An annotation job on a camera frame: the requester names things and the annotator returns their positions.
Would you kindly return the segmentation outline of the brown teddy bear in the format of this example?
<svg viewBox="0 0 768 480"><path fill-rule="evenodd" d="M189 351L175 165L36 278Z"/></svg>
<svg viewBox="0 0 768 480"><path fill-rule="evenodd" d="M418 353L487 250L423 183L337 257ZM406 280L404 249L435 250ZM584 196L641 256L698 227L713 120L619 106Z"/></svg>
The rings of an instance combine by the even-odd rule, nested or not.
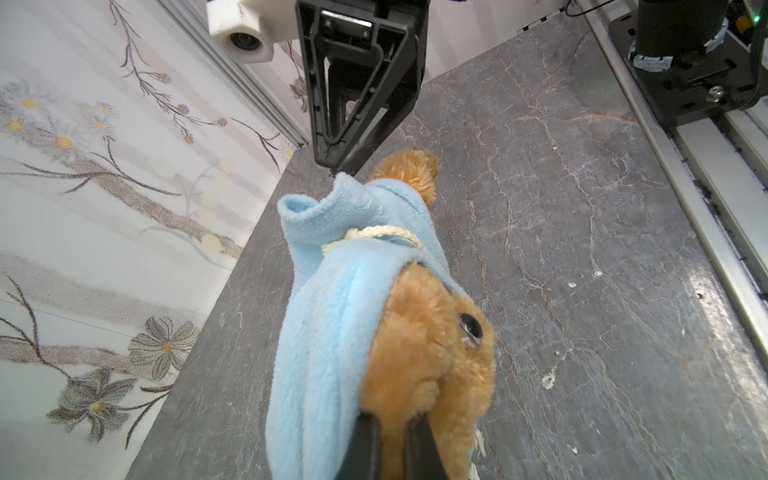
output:
<svg viewBox="0 0 768 480"><path fill-rule="evenodd" d="M381 160L369 183L411 200L414 219L396 224L418 241L390 287L358 390L360 413L380 423L380 479L404 479L405 430L420 415L449 479L468 478L495 385L494 328L453 284L433 225L438 173L432 152L408 147Z"/></svg>

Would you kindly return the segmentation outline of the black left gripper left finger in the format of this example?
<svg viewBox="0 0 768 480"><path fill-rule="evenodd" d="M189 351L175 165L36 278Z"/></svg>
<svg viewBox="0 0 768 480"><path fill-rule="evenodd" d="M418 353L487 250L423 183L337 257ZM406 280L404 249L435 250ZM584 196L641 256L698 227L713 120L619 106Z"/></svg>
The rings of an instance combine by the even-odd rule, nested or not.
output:
<svg viewBox="0 0 768 480"><path fill-rule="evenodd" d="M382 465L381 429L378 419L361 412L335 476L336 480L379 480Z"/></svg>

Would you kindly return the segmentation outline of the light blue teddy hoodie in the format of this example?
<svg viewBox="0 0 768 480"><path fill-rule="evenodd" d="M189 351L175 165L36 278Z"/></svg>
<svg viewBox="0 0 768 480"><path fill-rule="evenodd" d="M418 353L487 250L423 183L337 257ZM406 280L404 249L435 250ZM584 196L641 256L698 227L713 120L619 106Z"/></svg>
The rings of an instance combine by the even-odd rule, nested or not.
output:
<svg viewBox="0 0 768 480"><path fill-rule="evenodd" d="M331 479L359 414L358 389L385 302L411 262L458 290L431 214L406 183L339 174L323 199L277 204L294 281L265 427L276 479Z"/></svg>

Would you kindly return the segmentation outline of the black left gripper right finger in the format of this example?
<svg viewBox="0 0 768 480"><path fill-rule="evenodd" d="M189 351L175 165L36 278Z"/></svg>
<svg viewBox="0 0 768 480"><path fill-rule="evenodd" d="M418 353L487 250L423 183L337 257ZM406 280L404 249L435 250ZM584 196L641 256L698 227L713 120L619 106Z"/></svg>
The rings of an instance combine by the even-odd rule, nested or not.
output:
<svg viewBox="0 0 768 480"><path fill-rule="evenodd" d="M404 438L405 480L448 480L426 415L412 419Z"/></svg>

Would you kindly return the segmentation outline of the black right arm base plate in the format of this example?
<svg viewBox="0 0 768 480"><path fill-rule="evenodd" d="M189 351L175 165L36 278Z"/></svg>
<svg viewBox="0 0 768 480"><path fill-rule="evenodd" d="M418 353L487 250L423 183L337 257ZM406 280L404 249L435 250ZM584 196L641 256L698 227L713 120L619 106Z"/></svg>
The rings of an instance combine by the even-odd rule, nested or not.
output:
<svg viewBox="0 0 768 480"><path fill-rule="evenodd" d="M726 19L711 41L679 56L642 57L636 51L639 34L637 10L609 24L609 38L664 128L716 117L767 95L767 68L754 77L750 52L729 32Z"/></svg>

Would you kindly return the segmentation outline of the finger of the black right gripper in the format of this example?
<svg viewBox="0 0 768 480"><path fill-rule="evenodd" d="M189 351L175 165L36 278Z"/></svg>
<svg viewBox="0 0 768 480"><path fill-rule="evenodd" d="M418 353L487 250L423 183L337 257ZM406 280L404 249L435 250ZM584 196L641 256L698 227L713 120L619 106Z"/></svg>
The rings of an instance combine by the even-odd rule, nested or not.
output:
<svg viewBox="0 0 768 480"><path fill-rule="evenodd" d="M355 110L360 98L360 3L298 1L299 43L316 163L358 171Z"/></svg>
<svg viewBox="0 0 768 480"><path fill-rule="evenodd" d="M356 174L413 110L424 78L428 1L326 10L326 167Z"/></svg>

